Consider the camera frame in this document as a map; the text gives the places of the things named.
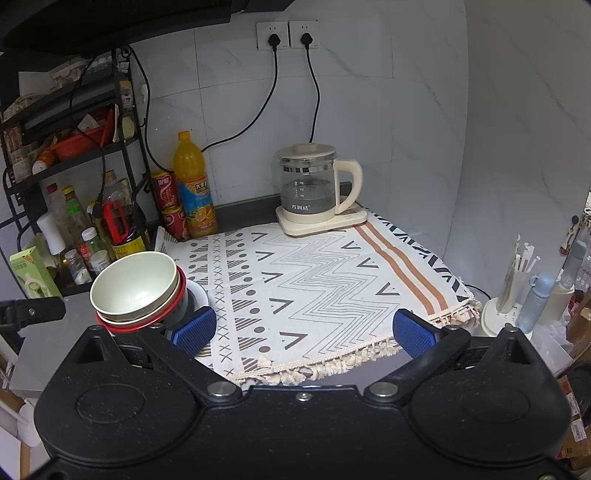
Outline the red and black bowl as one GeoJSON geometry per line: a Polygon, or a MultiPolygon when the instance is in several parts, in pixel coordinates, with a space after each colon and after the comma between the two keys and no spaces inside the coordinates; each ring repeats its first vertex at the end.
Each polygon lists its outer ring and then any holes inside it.
{"type": "Polygon", "coordinates": [[[176,267],[176,287],[171,295],[152,312],[133,320],[107,320],[100,313],[95,313],[96,321],[111,333],[132,333],[155,323],[163,323],[174,312],[186,309],[186,275],[180,267],[176,267]]]}

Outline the small white Bakery plate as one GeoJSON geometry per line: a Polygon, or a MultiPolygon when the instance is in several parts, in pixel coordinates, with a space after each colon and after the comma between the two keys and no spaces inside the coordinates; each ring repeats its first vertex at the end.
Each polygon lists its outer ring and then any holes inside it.
{"type": "Polygon", "coordinates": [[[191,312],[197,311],[201,307],[209,306],[209,298],[207,293],[197,282],[187,280],[186,289],[190,292],[192,298],[189,307],[191,312]]]}

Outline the pale green bowl back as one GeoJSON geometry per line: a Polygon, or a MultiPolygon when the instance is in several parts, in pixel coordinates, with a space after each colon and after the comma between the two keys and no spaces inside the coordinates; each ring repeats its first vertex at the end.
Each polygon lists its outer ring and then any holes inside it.
{"type": "Polygon", "coordinates": [[[157,315],[161,314],[166,308],[168,308],[174,301],[175,297],[183,289],[181,284],[185,280],[183,272],[177,268],[175,281],[173,288],[169,293],[166,293],[163,297],[158,298],[151,302],[148,306],[142,307],[141,309],[125,314],[102,314],[98,311],[95,312],[95,316],[102,322],[115,327],[127,327],[132,324],[145,324],[149,320],[152,320],[157,315]]]}

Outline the pale green bowl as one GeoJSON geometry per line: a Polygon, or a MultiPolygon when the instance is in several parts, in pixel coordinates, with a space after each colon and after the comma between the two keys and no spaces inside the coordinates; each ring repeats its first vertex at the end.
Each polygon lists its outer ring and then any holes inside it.
{"type": "Polygon", "coordinates": [[[169,293],[176,264],[167,254],[145,251],[109,265],[94,280],[90,302],[102,314],[131,313],[169,293]]]}
{"type": "Polygon", "coordinates": [[[158,298],[151,302],[148,306],[142,307],[141,309],[125,314],[102,314],[98,311],[95,312],[95,316],[102,322],[115,327],[127,327],[132,324],[145,324],[149,320],[152,320],[157,315],[161,314],[166,308],[168,308],[174,301],[175,297],[183,289],[181,284],[185,280],[183,272],[177,268],[175,281],[173,288],[169,293],[166,293],[163,297],[158,298]]]}

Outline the pale green bowl front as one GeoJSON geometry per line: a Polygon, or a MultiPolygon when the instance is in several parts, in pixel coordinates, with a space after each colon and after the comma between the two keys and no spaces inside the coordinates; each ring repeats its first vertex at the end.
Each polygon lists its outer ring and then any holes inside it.
{"type": "Polygon", "coordinates": [[[90,302],[102,314],[131,313],[169,293],[176,264],[167,254],[145,251],[109,265],[94,280],[90,302]]]}

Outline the small glass spice shaker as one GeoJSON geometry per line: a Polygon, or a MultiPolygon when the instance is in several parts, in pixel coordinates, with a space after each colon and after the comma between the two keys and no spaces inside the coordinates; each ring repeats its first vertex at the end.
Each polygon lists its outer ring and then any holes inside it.
{"type": "Polygon", "coordinates": [[[66,266],[76,285],[84,285],[92,282],[92,277],[86,264],[76,249],[70,249],[64,254],[66,266]]]}

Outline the cream appliance on floor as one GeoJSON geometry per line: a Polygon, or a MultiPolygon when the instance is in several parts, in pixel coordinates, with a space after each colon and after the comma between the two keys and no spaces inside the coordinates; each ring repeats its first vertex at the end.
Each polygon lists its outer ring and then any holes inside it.
{"type": "Polygon", "coordinates": [[[521,312],[522,305],[515,303],[508,313],[500,313],[497,309],[498,299],[489,300],[483,307],[480,325],[482,331],[489,337],[496,337],[506,324],[516,325],[516,320],[521,312]]]}

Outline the white cap spray bottle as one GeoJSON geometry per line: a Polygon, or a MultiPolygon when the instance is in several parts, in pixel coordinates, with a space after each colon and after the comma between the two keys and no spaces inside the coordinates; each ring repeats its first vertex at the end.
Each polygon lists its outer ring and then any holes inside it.
{"type": "Polygon", "coordinates": [[[68,251],[56,220],[50,212],[46,212],[39,217],[37,225],[45,237],[49,253],[57,261],[57,271],[63,288],[74,285],[71,273],[69,271],[65,253],[68,251]]]}

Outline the small white label jar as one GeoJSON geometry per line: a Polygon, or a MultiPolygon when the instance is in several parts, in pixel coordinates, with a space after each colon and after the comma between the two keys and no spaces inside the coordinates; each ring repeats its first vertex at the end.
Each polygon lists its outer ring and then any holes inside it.
{"type": "Polygon", "coordinates": [[[99,237],[95,227],[83,230],[81,236],[83,240],[81,245],[82,256],[91,271],[98,275],[111,264],[107,247],[99,237]]]}

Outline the lower red drink can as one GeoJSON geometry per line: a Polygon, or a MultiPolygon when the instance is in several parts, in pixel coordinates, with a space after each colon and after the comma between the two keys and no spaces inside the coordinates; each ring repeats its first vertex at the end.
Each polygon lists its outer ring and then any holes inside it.
{"type": "Polygon", "coordinates": [[[177,241],[190,239],[190,231],[181,205],[175,205],[162,212],[166,231],[177,241]]]}

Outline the large soy sauce jug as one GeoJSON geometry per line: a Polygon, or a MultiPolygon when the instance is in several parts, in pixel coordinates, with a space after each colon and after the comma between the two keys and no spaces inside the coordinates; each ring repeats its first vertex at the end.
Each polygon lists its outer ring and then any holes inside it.
{"type": "Polygon", "coordinates": [[[146,250],[143,220],[125,178],[118,179],[113,170],[107,170],[102,199],[102,225],[119,260],[146,250]]]}

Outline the black metal shelf rack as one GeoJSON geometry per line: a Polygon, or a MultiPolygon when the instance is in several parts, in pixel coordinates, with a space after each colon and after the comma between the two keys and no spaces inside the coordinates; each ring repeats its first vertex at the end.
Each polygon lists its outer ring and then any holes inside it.
{"type": "Polygon", "coordinates": [[[121,69],[130,56],[123,47],[112,50],[102,67],[84,61],[76,81],[1,118],[1,180],[12,212],[1,226],[16,226],[17,245],[24,233],[40,231],[37,220],[48,211],[39,187],[43,180],[95,159],[105,165],[116,152],[132,192],[148,195],[157,209],[131,69],[121,69]]]}

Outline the upper red drink can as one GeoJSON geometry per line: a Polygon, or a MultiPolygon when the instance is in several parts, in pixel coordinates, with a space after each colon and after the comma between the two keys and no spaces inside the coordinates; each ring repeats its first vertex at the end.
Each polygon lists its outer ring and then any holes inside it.
{"type": "Polygon", "coordinates": [[[180,204],[174,176],[167,171],[158,170],[151,173],[151,181],[160,211],[175,208],[180,204]]]}

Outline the orange juice bottle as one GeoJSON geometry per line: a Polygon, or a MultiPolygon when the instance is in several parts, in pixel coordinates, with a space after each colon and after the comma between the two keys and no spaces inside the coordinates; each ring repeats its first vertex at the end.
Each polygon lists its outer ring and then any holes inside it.
{"type": "Polygon", "coordinates": [[[199,238],[217,232],[217,219],[206,173],[204,153],[191,140],[190,131],[177,135],[173,172],[189,233],[199,238]]]}

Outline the cardboard box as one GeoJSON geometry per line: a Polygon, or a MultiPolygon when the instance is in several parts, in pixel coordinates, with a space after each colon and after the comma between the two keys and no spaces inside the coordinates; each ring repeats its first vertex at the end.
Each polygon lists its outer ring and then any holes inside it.
{"type": "Polygon", "coordinates": [[[575,309],[567,326],[573,362],[558,377],[571,410],[567,436],[559,459],[590,456],[590,292],[575,309]]]}

